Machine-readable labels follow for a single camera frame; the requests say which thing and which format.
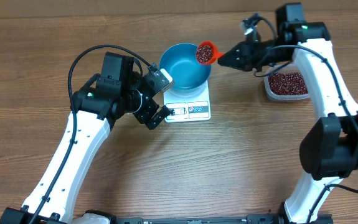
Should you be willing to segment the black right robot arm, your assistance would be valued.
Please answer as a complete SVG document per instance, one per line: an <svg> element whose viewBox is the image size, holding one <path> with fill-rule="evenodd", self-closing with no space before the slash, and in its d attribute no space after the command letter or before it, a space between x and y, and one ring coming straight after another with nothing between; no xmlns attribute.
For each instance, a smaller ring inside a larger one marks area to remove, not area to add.
<svg viewBox="0 0 358 224"><path fill-rule="evenodd" d="M275 223L329 223L330 218L318 217L319 209L358 169L358 104L338 69L325 23L308 22L300 3L287 3L276 10L273 38L262 41L261 20L254 14L242 22L245 40L220 56L218 64L257 77L264 66L279 70L294 64L299 69L316 123L299 147L303 174Z"/></svg>

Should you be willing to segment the orange scoop with blue handle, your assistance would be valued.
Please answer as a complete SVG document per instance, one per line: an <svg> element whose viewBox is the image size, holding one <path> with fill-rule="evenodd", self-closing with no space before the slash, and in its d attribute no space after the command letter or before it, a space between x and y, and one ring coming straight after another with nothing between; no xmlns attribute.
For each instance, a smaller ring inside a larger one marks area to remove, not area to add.
<svg viewBox="0 0 358 224"><path fill-rule="evenodd" d="M209 40L202 42L195 52L195 57L201 65L211 65L223 55L224 53L219 52L217 46Z"/></svg>

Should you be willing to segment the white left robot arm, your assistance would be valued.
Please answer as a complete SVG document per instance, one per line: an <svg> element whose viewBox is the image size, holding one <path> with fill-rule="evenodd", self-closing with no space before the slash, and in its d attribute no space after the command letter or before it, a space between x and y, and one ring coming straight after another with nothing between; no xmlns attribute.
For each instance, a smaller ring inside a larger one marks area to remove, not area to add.
<svg viewBox="0 0 358 224"><path fill-rule="evenodd" d="M87 210L74 218L79 190L95 154L115 122L131 113L148 129L155 129L172 110L159 106L153 96L166 91L172 76L157 65L148 73L136 72L140 58L107 52L100 73L79 91L70 92L71 112L62 140L36 188L21 208L6 208L1 223L116 223L116 217Z"/></svg>

